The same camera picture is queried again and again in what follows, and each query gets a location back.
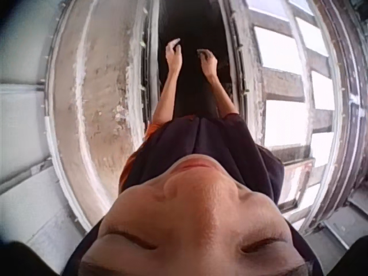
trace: shirt sleeve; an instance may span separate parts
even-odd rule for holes
[[[127,181],[128,175],[132,170],[133,167],[133,163],[137,157],[138,152],[144,147],[146,141],[157,131],[159,130],[161,127],[163,126],[163,124],[149,124],[147,131],[145,132],[144,135],[144,141],[143,144],[140,146],[140,148],[134,152],[126,161],[126,164],[124,166],[124,169],[122,170],[122,173],[120,175],[120,179],[119,179],[119,194],[122,191],[122,187],[124,185],[124,183]]]

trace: floor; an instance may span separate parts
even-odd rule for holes
[[[197,114],[217,117],[216,104],[201,70],[197,49],[209,49],[218,59],[218,75],[231,84],[224,24],[217,2],[208,0],[162,0],[159,22],[159,71],[163,86],[167,65],[165,46],[180,38],[183,67],[178,82],[175,116]]]

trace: lips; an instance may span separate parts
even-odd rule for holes
[[[179,165],[176,166],[176,168],[172,170],[171,174],[181,173],[183,171],[191,170],[193,168],[200,168],[200,167],[219,170],[219,168],[214,163],[208,160],[205,160],[205,159],[195,158],[195,159],[189,159],[189,160],[186,160],[180,163]]]

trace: eye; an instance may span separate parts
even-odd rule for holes
[[[243,253],[253,253],[253,252],[257,252],[271,244],[274,243],[279,243],[279,242],[283,242],[286,243],[285,240],[282,239],[264,239],[264,240],[260,240],[260,241],[256,241],[255,243],[246,245],[246,246],[242,246],[240,249]]]
[[[158,246],[145,241],[143,239],[141,239],[140,237],[137,237],[133,234],[127,233],[127,232],[121,232],[121,231],[113,231],[113,232],[109,232],[110,235],[119,235],[119,236],[123,236],[124,238],[126,238],[127,240],[129,240],[130,242],[136,244],[137,246],[146,249],[146,250],[156,250],[158,248]]]

